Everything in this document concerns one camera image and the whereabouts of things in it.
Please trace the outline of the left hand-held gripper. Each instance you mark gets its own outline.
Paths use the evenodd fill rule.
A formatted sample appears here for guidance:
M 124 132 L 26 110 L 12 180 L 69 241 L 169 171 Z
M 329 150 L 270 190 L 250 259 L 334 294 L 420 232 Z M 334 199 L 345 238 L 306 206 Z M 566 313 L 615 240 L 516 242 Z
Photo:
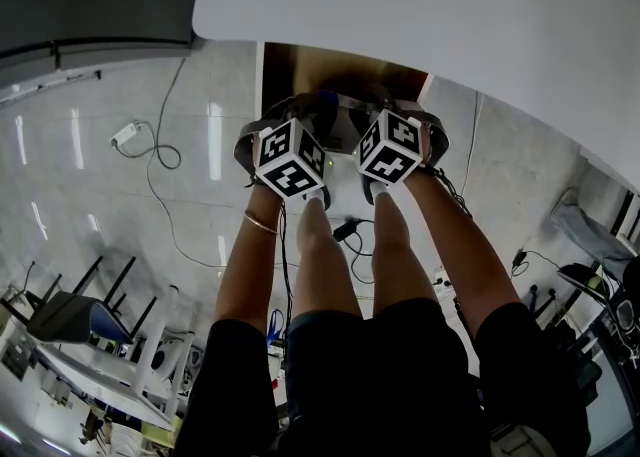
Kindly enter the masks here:
M 326 185 L 330 157 L 321 143 L 336 119 L 337 107 L 320 106 L 314 93 L 286 98 L 242 128 L 234 158 L 253 184 L 283 199 L 303 197 Z

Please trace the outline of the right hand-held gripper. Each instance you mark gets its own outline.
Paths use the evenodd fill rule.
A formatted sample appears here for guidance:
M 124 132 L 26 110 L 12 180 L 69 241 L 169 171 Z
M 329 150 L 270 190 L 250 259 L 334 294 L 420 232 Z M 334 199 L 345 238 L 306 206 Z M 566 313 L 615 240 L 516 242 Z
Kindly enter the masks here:
M 382 109 L 370 122 L 370 113 L 350 108 L 349 120 L 361 138 L 354 150 L 361 175 L 393 185 L 403 181 L 424 157 L 435 167 L 449 148 L 440 119 L 409 100 L 395 100 L 386 89 L 372 97 Z

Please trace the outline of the wooden drawer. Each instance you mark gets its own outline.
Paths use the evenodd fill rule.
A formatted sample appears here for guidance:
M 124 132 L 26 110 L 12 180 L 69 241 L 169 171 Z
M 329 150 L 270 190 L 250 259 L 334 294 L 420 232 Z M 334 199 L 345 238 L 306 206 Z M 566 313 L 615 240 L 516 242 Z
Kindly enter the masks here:
M 330 137 L 321 143 L 331 155 L 351 156 L 360 142 L 348 110 L 370 113 L 370 122 L 382 110 L 374 103 L 377 89 L 395 100 L 417 102 L 414 95 L 428 75 L 418 70 L 357 54 L 302 45 L 267 43 L 262 69 L 261 116 L 276 103 L 302 93 L 324 89 L 340 96 Z

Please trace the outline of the person's right forearm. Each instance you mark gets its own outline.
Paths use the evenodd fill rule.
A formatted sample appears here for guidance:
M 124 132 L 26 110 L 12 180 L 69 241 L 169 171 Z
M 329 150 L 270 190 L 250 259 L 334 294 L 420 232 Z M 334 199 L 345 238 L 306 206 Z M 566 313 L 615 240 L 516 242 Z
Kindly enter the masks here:
M 414 172 L 405 185 L 426 221 L 475 336 L 491 313 L 520 298 L 490 242 L 437 178 Z

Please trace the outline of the person's right black shoe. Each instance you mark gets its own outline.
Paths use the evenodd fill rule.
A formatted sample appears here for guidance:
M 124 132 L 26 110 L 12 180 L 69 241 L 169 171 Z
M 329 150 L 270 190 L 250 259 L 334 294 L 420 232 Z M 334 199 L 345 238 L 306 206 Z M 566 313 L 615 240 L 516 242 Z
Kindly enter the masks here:
M 374 206 L 375 199 L 379 194 L 386 193 L 388 187 L 385 183 L 372 179 L 368 176 L 362 178 L 362 191 L 366 201 Z

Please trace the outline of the person's black shoe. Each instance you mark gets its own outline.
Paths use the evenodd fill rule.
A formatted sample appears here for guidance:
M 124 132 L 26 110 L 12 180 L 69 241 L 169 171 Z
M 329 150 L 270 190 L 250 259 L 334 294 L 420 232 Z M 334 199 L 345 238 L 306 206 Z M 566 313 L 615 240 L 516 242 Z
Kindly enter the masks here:
M 379 194 L 386 193 L 388 187 L 385 183 L 372 179 L 368 176 L 362 178 L 362 191 L 366 201 L 374 206 L 375 199 Z
M 331 193 L 326 185 L 304 194 L 303 199 L 305 201 L 310 201 L 312 199 L 319 200 L 325 211 L 327 211 L 331 206 Z

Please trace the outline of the person's left black shoe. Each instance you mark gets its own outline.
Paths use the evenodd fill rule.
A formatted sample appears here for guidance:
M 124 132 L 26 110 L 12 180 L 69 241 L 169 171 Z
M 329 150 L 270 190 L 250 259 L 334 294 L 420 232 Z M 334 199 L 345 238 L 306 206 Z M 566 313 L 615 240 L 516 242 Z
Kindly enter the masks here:
M 331 193 L 326 185 L 304 194 L 303 199 L 305 201 L 310 201 L 312 199 L 319 200 L 325 211 L 327 211 L 331 206 Z

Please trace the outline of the white curved desk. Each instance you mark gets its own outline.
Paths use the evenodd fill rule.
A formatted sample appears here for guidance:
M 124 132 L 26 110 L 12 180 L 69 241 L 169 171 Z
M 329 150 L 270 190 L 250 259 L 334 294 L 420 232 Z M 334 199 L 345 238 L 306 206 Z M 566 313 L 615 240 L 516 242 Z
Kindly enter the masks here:
M 564 133 L 640 191 L 640 0 L 196 0 L 206 39 L 423 70 Z

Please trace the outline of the person's left leg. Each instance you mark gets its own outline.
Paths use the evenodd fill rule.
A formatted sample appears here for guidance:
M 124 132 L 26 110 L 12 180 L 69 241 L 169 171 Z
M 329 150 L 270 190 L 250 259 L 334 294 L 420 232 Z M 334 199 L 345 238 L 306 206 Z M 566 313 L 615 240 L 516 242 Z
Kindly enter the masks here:
M 362 317 L 349 267 L 333 237 L 324 200 L 309 197 L 297 229 L 300 263 L 293 297 L 293 316 L 337 311 Z

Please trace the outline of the white power strip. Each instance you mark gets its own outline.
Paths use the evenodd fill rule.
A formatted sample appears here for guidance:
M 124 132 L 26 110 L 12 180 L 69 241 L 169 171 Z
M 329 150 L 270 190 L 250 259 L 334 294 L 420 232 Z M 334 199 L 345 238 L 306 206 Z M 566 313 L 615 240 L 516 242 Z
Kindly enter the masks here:
M 135 137 L 138 133 L 138 123 L 130 122 L 119 131 L 117 131 L 111 138 L 110 143 L 113 148 L 120 148 L 131 138 Z

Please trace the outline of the grey cloth bag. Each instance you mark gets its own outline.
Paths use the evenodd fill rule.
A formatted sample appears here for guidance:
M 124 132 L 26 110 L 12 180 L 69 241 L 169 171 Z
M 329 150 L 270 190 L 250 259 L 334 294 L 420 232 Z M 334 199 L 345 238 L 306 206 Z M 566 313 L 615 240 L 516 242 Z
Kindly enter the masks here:
M 561 195 L 550 218 L 574 244 L 610 271 L 615 266 L 625 268 L 634 258 L 622 242 L 580 208 L 573 188 Z

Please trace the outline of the white shelf rack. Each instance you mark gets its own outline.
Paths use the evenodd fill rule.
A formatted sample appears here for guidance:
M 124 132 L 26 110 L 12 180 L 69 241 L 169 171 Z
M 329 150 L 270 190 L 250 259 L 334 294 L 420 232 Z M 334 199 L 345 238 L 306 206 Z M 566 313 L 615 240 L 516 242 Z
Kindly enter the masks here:
M 36 84 L 29 88 L 18 90 L 11 94 L 7 94 L 3 97 L 0 97 L 0 108 L 13 105 L 25 99 L 33 97 L 35 95 L 49 92 L 60 87 L 65 87 L 67 85 L 72 85 L 72 84 L 76 84 L 83 81 L 91 81 L 91 80 L 99 81 L 101 79 L 102 79 L 102 71 L 94 70 L 91 72 L 75 74 L 75 75 L 67 76 L 64 78 L 58 78 L 58 79 L 50 80 L 48 82 Z

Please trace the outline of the person's black clothes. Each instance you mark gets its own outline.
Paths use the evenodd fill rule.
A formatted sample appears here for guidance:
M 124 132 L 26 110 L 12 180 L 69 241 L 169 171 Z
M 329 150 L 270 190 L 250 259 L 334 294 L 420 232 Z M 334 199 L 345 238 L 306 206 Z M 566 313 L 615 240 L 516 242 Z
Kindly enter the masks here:
M 439 307 L 412 299 L 371 319 L 338 311 L 289 328 L 289 427 L 280 430 L 264 335 L 215 322 L 174 457 L 491 457 L 493 425 L 585 457 L 584 400 L 565 358 L 521 303 L 481 324 L 480 379 Z

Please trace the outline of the blue chair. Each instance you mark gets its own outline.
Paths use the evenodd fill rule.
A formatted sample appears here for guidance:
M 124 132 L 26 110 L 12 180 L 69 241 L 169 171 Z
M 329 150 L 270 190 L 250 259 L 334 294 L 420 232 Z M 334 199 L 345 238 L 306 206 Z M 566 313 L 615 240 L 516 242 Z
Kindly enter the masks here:
M 153 298 L 134 327 L 127 329 L 118 317 L 126 296 L 112 299 L 136 258 L 129 259 L 106 297 L 99 299 L 87 296 L 85 291 L 102 261 L 98 257 L 72 291 L 56 291 L 58 283 L 54 282 L 43 297 L 23 289 L 9 299 L 0 298 L 0 314 L 15 317 L 29 335 L 43 343 L 86 344 L 96 336 L 118 344 L 132 344 L 157 299 Z

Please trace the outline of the black bags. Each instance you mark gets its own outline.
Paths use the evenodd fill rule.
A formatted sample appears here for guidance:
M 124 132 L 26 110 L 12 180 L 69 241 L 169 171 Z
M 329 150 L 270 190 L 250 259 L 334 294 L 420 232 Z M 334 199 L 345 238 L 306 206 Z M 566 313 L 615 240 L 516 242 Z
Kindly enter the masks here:
M 629 291 L 603 266 L 594 270 L 572 263 L 560 267 L 557 275 L 601 309 L 600 314 L 609 320 L 609 327 L 625 348 L 623 360 L 640 370 L 640 312 Z

